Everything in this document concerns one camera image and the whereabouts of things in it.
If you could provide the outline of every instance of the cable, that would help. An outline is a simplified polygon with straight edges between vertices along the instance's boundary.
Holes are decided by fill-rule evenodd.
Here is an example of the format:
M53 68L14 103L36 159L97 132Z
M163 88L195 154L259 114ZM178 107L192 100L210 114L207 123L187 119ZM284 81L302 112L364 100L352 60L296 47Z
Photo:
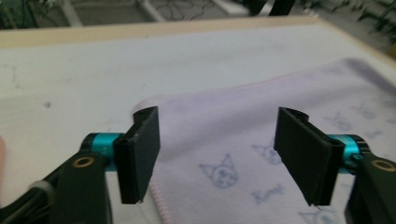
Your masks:
M29 186L30 189L41 189L46 193L47 204L53 204L55 198L55 188L45 180L38 180Z
M50 206L44 206L38 209L35 213L26 218L24 224L42 224L47 222L48 215L50 214Z
M56 20L48 16L48 14L54 9L54 7L46 6L45 2L42 4L38 4L37 2L35 2L34 6L35 6L35 12L36 14L39 14L40 20L44 19L46 21L49 21L52 25L59 27L58 22L56 22Z
M38 26L37 26L37 22L35 22L35 15L33 14L33 11L32 11L32 9L30 8L30 5L29 5L29 4L26 4L26 6L27 6L27 10L28 10L28 12L29 12L30 18L32 18L34 27L38 27Z
M62 165L43 179L52 185L54 189L56 189L61 169ZM18 220L27 216L31 216L31 218L41 217L37 213L48 205L49 197L47 194L41 188L29 189L14 203L0 209L0 223L18 223Z
M109 5L117 5L117 4L125 4L125 3L133 3L135 0L119 0L118 2L114 0L91 0L91 1L86 1L86 0L72 0L70 1L72 5L75 4L109 4Z
M126 0L126 1L73 1L72 5L74 7L130 7L134 6L136 1Z
M26 22L26 2L25 0L21 0L21 7L22 7L22 23L21 23L21 28L25 26Z
M157 5L156 9L169 21L195 20L204 16L207 9L215 6L212 0L164 0L154 1L152 4ZM197 8L200 9L200 12L187 18L187 10Z
M15 23L14 18L12 18L12 15L9 11L8 7L2 7L2 13L4 12L4 14L7 17L7 22L12 26L12 29L18 29L18 25ZM7 29L9 28L9 25L4 24L4 28Z

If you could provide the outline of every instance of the floor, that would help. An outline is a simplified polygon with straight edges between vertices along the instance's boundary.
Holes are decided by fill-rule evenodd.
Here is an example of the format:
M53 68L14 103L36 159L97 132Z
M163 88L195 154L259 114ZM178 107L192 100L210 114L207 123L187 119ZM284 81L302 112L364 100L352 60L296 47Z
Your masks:
M37 3L39 2L37 0L28 2L37 26L62 27L69 25L64 12L60 8L61 1L45 0L44 3ZM69 1L84 26L152 21L152 18L144 12L145 10L142 10L141 4L137 4L136 0ZM210 20L249 16L248 10L241 4L235 3L235 0L148 1L152 8L166 21ZM266 17L271 10L273 1L269 0L258 16ZM373 11L379 15L387 9L391 2L377 2L385 0L349 0L349 4L343 6L342 1L345 0L307 1L309 0L296 0L290 15L311 14L321 17L383 52L387 52L394 42L390 32L391 26L387 25L382 30L377 30L375 29L377 23L375 19L366 18L358 21L365 10ZM396 21L394 20L396 19L395 10L392 10L388 17L391 18L391 21Z

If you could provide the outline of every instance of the cat print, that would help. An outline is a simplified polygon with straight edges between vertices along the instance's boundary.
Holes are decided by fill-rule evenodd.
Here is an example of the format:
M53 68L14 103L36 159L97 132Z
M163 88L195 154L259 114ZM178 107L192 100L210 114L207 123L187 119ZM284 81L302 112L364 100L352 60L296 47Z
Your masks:
M319 210L316 213L300 213L306 224L337 224L337 216L332 210Z
M268 146L252 145L251 147L257 151L268 163L272 165L278 165L282 163L282 159L274 150L274 141L275 138L272 139Z
M238 180L238 174L235 171L233 160L230 154L227 154L220 165L199 164L207 178L220 189L227 189L234 185Z

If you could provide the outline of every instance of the white tabletop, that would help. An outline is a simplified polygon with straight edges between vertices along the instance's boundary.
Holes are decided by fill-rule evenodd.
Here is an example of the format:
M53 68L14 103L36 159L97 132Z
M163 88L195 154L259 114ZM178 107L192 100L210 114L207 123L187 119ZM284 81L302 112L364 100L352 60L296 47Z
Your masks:
M139 101L279 77L362 58L396 83L392 59L314 18L175 22L0 33L1 204L76 153L88 133L124 133ZM150 197L115 223L160 223Z

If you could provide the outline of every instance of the white cloth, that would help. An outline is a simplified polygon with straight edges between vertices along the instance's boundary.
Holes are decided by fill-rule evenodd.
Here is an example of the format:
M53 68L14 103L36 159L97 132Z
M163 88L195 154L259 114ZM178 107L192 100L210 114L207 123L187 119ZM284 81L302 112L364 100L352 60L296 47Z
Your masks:
M162 148L151 182L164 223L342 224L353 183L339 175L332 205L309 207L273 150L279 106L310 115L324 133L354 133L396 161L395 89L359 60L262 83L163 95Z

